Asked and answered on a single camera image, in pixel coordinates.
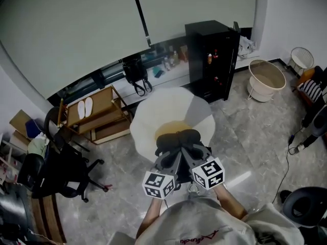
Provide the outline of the black glass-door fridge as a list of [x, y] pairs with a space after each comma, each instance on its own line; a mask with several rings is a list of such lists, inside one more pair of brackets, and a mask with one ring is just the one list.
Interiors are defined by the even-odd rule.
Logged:
[[[216, 20], [190, 23], [185, 25], [185, 33], [192, 92], [209, 103], [227, 100], [238, 56], [238, 23], [235, 21], [232, 28]], [[213, 59], [215, 49], [218, 59]], [[207, 63], [208, 54], [212, 54], [211, 64]], [[214, 77], [221, 78], [221, 86]]]

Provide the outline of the striped pillow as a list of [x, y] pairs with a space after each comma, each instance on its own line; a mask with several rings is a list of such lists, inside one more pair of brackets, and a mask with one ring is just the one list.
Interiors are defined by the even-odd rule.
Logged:
[[301, 84], [300, 89], [304, 92], [312, 102], [316, 102], [322, 96], [320, 85], [309, 79]]

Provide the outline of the person's right forearm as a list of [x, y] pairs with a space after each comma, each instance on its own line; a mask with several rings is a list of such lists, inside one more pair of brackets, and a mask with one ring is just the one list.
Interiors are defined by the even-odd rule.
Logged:
[[213, 190], [222, 208], [219, 213], [220, 218], [226, 222], [244, 222], [247, 219], [248, 213], [244, 206], [222, 184], [214, 187]]

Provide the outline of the white roller blind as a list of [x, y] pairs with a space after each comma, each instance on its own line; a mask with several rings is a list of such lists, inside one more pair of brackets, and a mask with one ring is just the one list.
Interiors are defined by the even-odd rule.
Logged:
[[254, 24], [256, 0], [139, 0], [152, 44], [185, 35], [189, 23], [216, 20], [228, 27]]
[[0, 41], [44, 98], [148, 48], [135, 0], [4, 0]]

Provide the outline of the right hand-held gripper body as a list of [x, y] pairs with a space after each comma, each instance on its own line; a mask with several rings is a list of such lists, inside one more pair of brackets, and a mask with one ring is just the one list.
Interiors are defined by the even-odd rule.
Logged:
[[219, 158], [210, 157], [204, 164], [194, 167], [192, 175], [194, 181], [206, 190], [225, 182], [225, 169]]

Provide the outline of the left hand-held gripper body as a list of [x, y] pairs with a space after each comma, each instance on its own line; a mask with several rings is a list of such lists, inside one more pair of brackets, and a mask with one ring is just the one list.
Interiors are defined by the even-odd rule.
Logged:
[[164, 200], [175, 189], [176, 181], [176, 174], [166, 175], [147, 171], [142, 182], [142, 188], [146, 196]]

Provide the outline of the black handbag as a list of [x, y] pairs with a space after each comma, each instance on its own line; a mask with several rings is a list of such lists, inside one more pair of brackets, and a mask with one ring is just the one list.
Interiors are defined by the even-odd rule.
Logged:
[[138, 96], [144, 96], [146, 92], [152, 92], [153, 88], [148, 81], [148, 72], [140, 57], [128, 59], [124, 62], [123, 74], [127, 82], [134, 87]]

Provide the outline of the green cloth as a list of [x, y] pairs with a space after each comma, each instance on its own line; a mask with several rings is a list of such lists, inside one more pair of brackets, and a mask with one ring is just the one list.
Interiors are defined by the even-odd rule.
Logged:
[[48, 149], [48, 145], [50, 140], [44, 133], [40, 133], [35, 138], [31, 140], [28, 144], [28, 154], [37, 154], [40, 155], [43, 159], [45, 159], [46, 151]]

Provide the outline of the white egg-shaped seat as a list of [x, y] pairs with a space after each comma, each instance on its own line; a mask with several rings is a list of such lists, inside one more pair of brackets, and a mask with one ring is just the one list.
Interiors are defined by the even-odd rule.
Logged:
[[156, 141], [160, 135], [182, 129], [200, 133], [205, 146], [215, 132], [215, 121], [209, 103], [183, 87], [161, 88], [142, 101], [130, 125], [136, 151], [154, 163]]

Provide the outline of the black round floor fan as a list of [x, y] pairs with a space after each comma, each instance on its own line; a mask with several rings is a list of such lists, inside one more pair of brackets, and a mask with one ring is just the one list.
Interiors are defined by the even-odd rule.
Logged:
[[301, 226], [318, 225], [327, 217], [327, 188], [312, 186], [291, 192], [283, 203], [283, 214]]

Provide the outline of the white crumpled bag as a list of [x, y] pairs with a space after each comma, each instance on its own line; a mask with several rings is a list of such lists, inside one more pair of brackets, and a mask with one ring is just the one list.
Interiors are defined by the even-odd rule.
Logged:
[[256, 43], [247, 37], [240, 36], [238, 56], [247, 59], [256, 50]]

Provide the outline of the round white side table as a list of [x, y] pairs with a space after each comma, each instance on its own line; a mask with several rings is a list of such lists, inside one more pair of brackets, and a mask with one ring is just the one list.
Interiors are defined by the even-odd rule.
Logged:
[[248, 69], [250, 72], [247, 84], [248, 99], [255, 99], [262, 103], [267, 102], [286, 85], [283, 72], [268, 61], [252, 60]]

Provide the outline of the cardboard box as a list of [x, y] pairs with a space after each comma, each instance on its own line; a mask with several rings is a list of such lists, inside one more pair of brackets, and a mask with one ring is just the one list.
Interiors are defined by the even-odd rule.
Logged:
[[31, 142], [31, 138], [28, 137], [26, 129], [26, 123], [30, 120], [31, 118], [23, 110], [19, 110], [9, 122], [15, 129], [12, 136], [25, 146], [28, 146]]

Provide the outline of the black garment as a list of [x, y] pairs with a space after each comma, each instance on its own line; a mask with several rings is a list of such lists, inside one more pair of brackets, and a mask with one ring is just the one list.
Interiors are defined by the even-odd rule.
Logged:
[[[156, 141], [157, 150], [155, 155], [157, 158], [168, 151], [174, 151], [179, 148], [186, 149], [188, 144], [202, 144], [200, 133], [194, 129], [186, 129], [176, 133], [168, 133], [158, 137]], [[193, 181], [192, 168], [189, 168], [183, 154], [181, 155], [180, 166], [177, 172], [176, 184], [182, 184]]]

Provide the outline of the person's white shirt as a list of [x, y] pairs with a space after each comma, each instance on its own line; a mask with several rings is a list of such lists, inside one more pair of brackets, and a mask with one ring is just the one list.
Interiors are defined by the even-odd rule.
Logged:
[[109, 245], [304, 245], [300, 230], [271, 203], [237, 219], [211, 198], [168, 208], [138, 238], [116, 232]]

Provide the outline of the wooden shelf trolley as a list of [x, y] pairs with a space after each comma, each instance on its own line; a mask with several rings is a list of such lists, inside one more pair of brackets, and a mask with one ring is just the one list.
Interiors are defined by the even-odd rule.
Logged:
[[57, 127], [64, 127], [99, 145], [130, 134], [132, 114], [114, 86], [109, 86], [88, 97], [93, 100], [92, 114], [79, 120], [78, 102], [60, 103]]

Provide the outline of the brown wooden bench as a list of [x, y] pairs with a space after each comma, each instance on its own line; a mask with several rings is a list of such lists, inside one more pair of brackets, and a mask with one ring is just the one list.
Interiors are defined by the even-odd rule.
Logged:
[[58, 244], [66, 243], [59, 217], [56, 196], [53, 194], [40, 199], [31, 199], [31, 204], [38, 234]]

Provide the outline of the person's left forearm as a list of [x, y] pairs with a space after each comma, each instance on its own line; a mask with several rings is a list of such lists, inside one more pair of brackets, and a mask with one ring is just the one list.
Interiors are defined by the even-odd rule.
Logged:
[[162, 200], [153, 198], [146, 212], [146, 215], [137, 231], [136, 239], [138, 239], [160, 216]]

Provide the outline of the black office chair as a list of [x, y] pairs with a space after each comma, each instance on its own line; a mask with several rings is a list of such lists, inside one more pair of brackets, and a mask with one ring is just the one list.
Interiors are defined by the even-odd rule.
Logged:
[[89, 160], [68, 144], [59, 132], [51, 135], [49, 124], [56, 124], [59, 115], [59, 107], [54, 107], [47, 113], [44, 121], [45, 135], [50, 137], [50, 144], [55, 146], [49, 145], [44, 157], [35, 153], [27, 154], [17, 182], [31, 191], [34, 199], [59, 193], [66, 198], [80, 196], [87, 203], [85, 190], [89, 184], [104, 192], [108, 191], [107, 186], [98, 184], [89, 176], [96, 165], [104, 164], [104, 160], [97, 159], [89, 165]]

